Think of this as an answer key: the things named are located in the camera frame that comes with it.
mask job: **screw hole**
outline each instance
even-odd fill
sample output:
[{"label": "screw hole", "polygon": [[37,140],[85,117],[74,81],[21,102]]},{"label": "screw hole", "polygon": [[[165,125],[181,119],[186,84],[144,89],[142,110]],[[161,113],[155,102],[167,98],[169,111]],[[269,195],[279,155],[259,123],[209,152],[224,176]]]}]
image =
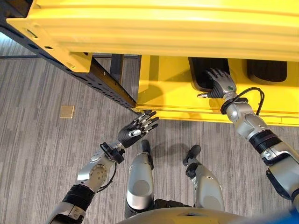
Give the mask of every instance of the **screw hole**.
[{"label": "screw hole", "polygon": [[34,38],[34,39],[37,39],[38,38],[38,36],[36,36],[34,33],[32,33],[30,30],[28,30],[28,29],[26,29],[27,30],[27,32],[28,33],[30,33],[31,35],[32,35],[32,37]]}]

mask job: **robot forearm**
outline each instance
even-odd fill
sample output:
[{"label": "robot forearm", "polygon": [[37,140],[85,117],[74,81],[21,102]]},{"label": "robot forearm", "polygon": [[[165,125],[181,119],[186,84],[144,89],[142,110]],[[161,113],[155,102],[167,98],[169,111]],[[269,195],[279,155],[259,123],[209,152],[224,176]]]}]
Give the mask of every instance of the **robot forearm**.
[{"label": "robot forearm", "polygon": [[269,166],[266,174],[275,190],[292,200],[299,210],[298,153],[274,134],[246,102],[232,103],[226,112],[236,131],[252,144]]},{"label": "robot forearm", "polygon": [[[282,197],[292,200],[299,211],[299,155],[274,134],[258,116],[264,93],[259,88],[253,87],[238,96],[235,93],[236,85],[228,73],[208,69],[206,74],[213,82],[213,89],[199,96],[225,99],[221,107],[222,114],[227,114],[234,123],[236,131],[252,144],[264,163],[269,166],[266,174],[275,190]],[[250,90],[258,90],[261,94],[261,103],[256,114],[247,103],[248,100],[240,98]]]},{"label": "robot forearm", "polygon": [[[130,124],[123,127],[117,141],[100,145],[89,162],[80,170],[77,181],[73,184],[62,202],[60,202],[46,221],[47,224],[79,224],[82,223],[85,212],[94,195],[104,190],[115,175],[116,164],[124,158],[125,148],[130,147],[149,131],[158,126],[154,123],[157,118],[151,119],[156,112],[146,111]],[[114,174],[105,186],[108,170],[115,164]]]}]

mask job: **perforated metal beam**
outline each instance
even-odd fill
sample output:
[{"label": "perforated metal beam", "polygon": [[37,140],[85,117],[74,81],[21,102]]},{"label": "perforated metal beam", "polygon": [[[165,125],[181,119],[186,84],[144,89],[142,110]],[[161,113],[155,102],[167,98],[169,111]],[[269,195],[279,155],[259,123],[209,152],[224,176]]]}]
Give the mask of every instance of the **perforated metal beam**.
[{"label": "perforated metal beam", "polygon": [[12,38],[22,46],[28,48],[38,56],[50,62],[54,66],[60,68],[64,72],[73,76],[80,82],[85,83],[94,90],[102,93],[117,104],[131,110],[135,107],[134,99],[127,93],[127,91],[107,72],[94,58],[91,60],[91,66],[88,72],[74,72],[63,65],[60,61],[52,57],[44,49],[40,48],[33,41],[20,33],[14,27],[6,22],[7,16],[20,17],[19,13],[14,14],[15,10],[10,10],[8,7],[2,7],[3,2],[0,1],[0,32]]}]

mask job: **yellow structure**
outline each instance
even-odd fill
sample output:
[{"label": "yellow structure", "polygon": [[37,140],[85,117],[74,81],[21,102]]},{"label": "yellow structure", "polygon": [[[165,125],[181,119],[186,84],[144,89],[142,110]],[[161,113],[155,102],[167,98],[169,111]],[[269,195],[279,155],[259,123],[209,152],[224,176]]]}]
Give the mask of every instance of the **yellow structure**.
[{"label": "yellow structure", "polygon": [[76,72],[84,52],[299,61],[298,0],[35,0],[7,22]]},{"label": "yellow structure", "polygon": [[[229,59],[228,64],[237,93],[253,86],[264,91],[260,116],[267,124],[299,126],[298,62],[288,62],[287,79],[273,85],[260,85],[248,79],[245,60]],[[157,110],[162,119],[230,122],[220,112],[222,99],[197,98],[200,93],[192,85],[187,57],[142,56],[136,111]],[[244,97],[256,111],[259,92],[249,92]]]},{"label": "yellow structure", "polygon": [[[135,110],[163,119],[229,122],[221,100],[197,98],[187,57],[234,58],[238,92],[265,92],[262,118],[299,126],[299,0],[34,0],[7,22],[74,72],[90,71],[93,52],[143,55]],[[287,80],[251,82],[245,58],[288,61]],[[259,93],[246,97],[256,109]]]}]

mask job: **robot finger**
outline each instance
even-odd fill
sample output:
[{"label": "robot finger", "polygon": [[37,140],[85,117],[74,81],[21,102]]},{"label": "robot finger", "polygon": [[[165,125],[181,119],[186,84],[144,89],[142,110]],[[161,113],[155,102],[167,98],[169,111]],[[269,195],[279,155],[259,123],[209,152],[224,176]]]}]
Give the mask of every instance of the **robot finger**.
[{"label": "robot finger", "polygon": [[144,127],[144,129],[142,130],[142,135],[146,135],[148,132],[150,132],[151,130],[153,130],[154,128],[158,127],[158,124],[153,124],[153,125],[148,125],[146,127]]}]

